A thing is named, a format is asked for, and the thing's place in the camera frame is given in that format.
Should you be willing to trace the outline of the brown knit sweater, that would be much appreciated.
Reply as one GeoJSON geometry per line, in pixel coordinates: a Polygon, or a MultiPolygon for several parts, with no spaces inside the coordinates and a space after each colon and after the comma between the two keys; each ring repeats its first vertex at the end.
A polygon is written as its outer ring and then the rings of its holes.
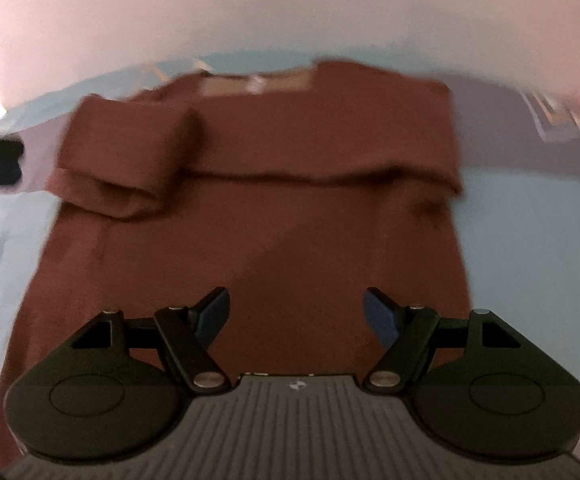
{"type": "Polygon", "coordinates": [[[212,356],[244,372],[363,375],[377,287],[470,308],[450,201],[450,89],[345,61],[191,74],[126,101],[88,96],[47,188],[61,202],[13,327],[0,392],[103,310],[147,316],[226,287],[212,356]]]}

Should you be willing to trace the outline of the teal and grey bedsheet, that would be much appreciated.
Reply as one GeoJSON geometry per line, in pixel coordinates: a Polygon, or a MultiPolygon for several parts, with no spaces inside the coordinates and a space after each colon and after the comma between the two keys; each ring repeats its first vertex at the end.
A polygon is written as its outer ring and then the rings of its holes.
{"type": "MultiPolygon", "coordinates": [[[[87,93],[117,98],[185,72],[131,67],[14,110],[23,182],[0,191],[0,370],[12,324],[58,211],[43,191],[67,113],[87,93]]],[[[474,302],[514,323],[580,380],[580,133],[558,143],[528,96],[448,75],[466,195],[454,207],[474,302]]]]}

